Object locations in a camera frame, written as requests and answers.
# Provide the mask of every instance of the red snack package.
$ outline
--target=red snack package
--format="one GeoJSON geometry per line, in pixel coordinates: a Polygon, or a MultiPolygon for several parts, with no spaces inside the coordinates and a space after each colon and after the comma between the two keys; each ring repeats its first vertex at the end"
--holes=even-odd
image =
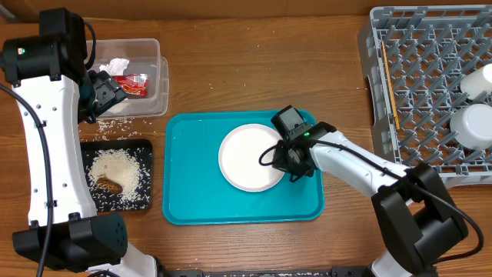
{"type": "Polygon", "coordinates": [[[112,77],[126,93],[141,97],[147,96],[147,74],[130,74],[125,76],[112,77]]]}

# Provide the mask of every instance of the dish rack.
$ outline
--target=dish rack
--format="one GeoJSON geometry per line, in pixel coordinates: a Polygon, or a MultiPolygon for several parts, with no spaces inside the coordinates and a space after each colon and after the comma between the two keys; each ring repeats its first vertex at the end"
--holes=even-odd
{"type": "Polygon", "coordinates": [[[458,109],[477,103],[492,106],[490,93],[471,101],[459,88],[466,75],[492,63],[491,25],[492,5],[371,10],[358,44],[362,73],[372,93],[377,155],[409,166],[427,162],[447,187],[492,183],[492,147],[466,149],[449,129],[458,109]],[[390,77],[385,74],[382,45],[390,77]]]}

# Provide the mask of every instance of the blue tray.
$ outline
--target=blue tray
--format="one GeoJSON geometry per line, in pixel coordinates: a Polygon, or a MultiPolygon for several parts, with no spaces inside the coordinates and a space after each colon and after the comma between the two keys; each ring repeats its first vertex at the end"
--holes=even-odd
{"type": "MultiPolygon", "coordinates": [[[[273,128],[277,111],[180,114],[166,129],[162,210],[175,225],[312,220],[324,208],[320,171],[289,182],[289,174],[264,192],[236,189],[222,175],[218,150],[234,128],[250,123],[273,128]]],[[[311,124],[314,117],[301,111],[311,124]]]]}

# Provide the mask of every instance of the wooden table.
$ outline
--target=wooden table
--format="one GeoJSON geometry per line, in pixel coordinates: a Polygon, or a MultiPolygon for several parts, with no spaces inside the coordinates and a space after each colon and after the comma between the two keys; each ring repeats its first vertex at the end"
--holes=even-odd
{"type": "MultiPolygon", "coordinates": [[[[370,92],[361,75],[357,34],[366,17],[271,18],[167,22],[98,22],[99,39],[156,38],[169,62],[168,112],[133,120],[154,145],[153,204],[124,212],[129,240],[169,269],[205,271],[327,269],[368,265],[383,251],[371,201],[333,176],[324,176],[326,207],[312,222],[177,227],[163,216],[165,127],[182,112],[283,108],[292,104],[331,123],[350,140],[373,150],[370,92]]],[[[0,39],[36,35],[37,25],[3,25],[0,39]]],[[[27,228],[28,160],[17,105],[0,93],[0,272],[33,276],[37,264],[17,255],[12,233],[27,228]]],[[[98,125],[81,124],[81,139],[101,139],[98,125]]],[[[492,238],[492,187],[451,189],[454,201],[492,238]]],[[[492,245],[470,259],[439,266],[442,276],[492,276],[492,245]]],[[[475,246],[470,236],[451,252],[475,246]]],[[[46,276],[71,276],[46,272],[46,276]]]]}

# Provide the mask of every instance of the black tray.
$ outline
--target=black tray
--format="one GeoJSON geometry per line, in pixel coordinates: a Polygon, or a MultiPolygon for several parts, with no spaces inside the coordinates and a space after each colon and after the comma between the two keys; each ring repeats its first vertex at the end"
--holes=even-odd
{"type": "Polygon", "coordinates": [[[142,200],[133,202],[120,203],[121,196],[112,195],[106,189],[94,189],[91,191],[92,199],[98,212],[110,211],[138,211],[149,209],[151,207],[152,197],[152,144],[147,139],[128,139],[102,142],[83,142],[80,144],[82,153],[82,163],[84,164],[85,179],[88,185],[90,184],[89,171],[94,162],[94,158],[98,156],[99,150],[126,150],[127,153],[135,157],[140,163],[140,169],[146,169],[150,173],[145,174],[141,178],[142,187],[137,189],[137,193],[145,196],[142,200]]]}

